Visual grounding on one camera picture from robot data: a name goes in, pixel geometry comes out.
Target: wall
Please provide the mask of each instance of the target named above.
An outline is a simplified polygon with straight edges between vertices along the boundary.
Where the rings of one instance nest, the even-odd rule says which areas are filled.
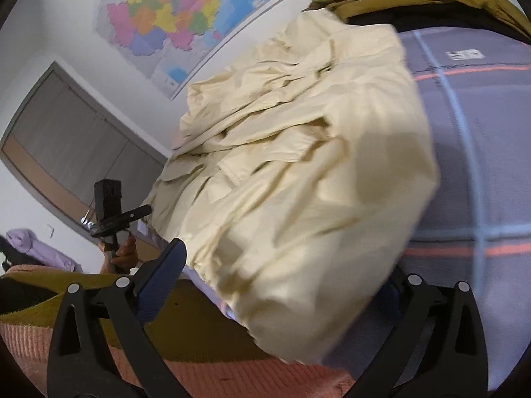
[[[283,0],[232,37],[196,74],[205,79],[248,46],[271,36],[311,0]],[[97,0],[19,0],[0,31],[0,133],[23,98],[51,64],[61,66],[97,101],[139,134],[169,154],[186,92],[173,102],[130,66],[93,31]],[[43,208],[0,163],[0,233],[28,227],[44,242],[97,272],[103,261],[97,248]],[[55,229],[49,238],[47,225]]]
[[[52,55],[46,51],[40,8],[41,0],[19,0],[0,30],[0,133],[53,61]],[[13,228],[29,228],[41,241],[80,263],[86,272],[99,272],[103,255],[97,247],[49,213],[2,162],[0,187],[1,234]],[[51,239],[48,225],[54,229]]]

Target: human hand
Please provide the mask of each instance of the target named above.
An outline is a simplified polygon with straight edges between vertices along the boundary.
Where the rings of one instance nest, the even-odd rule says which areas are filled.
[[[109,251],[108,245],[103,241],[98,243],[98,248],[103,253]],[[111,261],[105,258],[105,263],[101,271],[102,274],[112,274],[114,272],[110,263],[126,271],[136,266],[138,263],[138,253],[136,252],[136,238],[134,235],[129,234],[127,241],[123,246],[120,247],[118,251],[116,251],[116,257],[114,257]]]

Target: cream garment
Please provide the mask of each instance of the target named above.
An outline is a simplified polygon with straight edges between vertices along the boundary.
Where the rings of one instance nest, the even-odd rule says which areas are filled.
[[[188,266],[264,351],[314,362],[378,291],[438,172],[389,25],[300,14],[192,85],[175,151],[147,199]]]

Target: map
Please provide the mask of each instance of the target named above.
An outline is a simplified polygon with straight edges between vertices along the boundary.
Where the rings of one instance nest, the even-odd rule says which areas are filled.
[[[269,0],[99,0],[96,31],[172,99]]]

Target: blue gripper pad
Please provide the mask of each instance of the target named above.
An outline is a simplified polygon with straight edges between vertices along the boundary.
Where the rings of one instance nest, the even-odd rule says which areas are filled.
[[[133,276],[136,318],[144,325],[155,320],[187,263],[187,248],[175,238],[158,259],[144,263]]]

